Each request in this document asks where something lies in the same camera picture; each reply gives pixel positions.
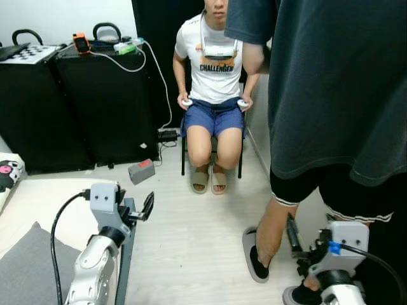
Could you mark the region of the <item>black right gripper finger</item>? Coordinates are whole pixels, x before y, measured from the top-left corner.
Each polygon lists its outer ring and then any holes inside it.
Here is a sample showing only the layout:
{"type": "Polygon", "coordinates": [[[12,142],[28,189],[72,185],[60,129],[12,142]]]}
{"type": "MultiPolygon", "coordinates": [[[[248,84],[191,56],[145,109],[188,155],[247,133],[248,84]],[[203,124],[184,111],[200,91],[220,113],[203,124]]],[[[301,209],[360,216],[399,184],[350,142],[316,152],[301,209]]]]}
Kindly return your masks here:
{"type": "Polygon", "coordinates": [[[291,213],[288,213],[287,215],[286,233],[293,259],[302,259],[303,248],[299,238],[299,229],[296,225],[296,219],[293,215],[291,215],[291,213]]]}

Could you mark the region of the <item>seated person right hand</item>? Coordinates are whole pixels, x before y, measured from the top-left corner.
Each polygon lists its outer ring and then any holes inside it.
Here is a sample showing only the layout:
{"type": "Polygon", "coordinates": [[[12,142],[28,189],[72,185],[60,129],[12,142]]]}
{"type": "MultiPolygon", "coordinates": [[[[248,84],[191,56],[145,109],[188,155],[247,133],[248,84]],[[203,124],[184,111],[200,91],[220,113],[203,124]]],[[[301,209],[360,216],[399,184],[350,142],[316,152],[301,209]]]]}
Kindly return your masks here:
{"type": "Polygon", "coordinates": [[[187,96],[186,93],[179,94],[179,96],[177,97],[177,103],[185,111],[189,108],[190,105],[194,104],[194,102],[189,99],[189,96],[187,96]]]}

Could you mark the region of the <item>seated person left hand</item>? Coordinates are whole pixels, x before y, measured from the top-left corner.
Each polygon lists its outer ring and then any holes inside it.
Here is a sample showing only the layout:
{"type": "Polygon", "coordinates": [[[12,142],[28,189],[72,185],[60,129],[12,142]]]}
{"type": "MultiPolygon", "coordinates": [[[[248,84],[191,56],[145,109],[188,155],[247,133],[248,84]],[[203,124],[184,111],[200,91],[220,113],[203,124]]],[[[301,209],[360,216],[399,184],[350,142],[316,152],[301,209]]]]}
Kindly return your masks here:
{"type": "Polygon", "coordinates": [[[249,110],[253,106],[253,99],[250,95],[244,94],[237,99],[236,104],[242,112],[249,110]]]}

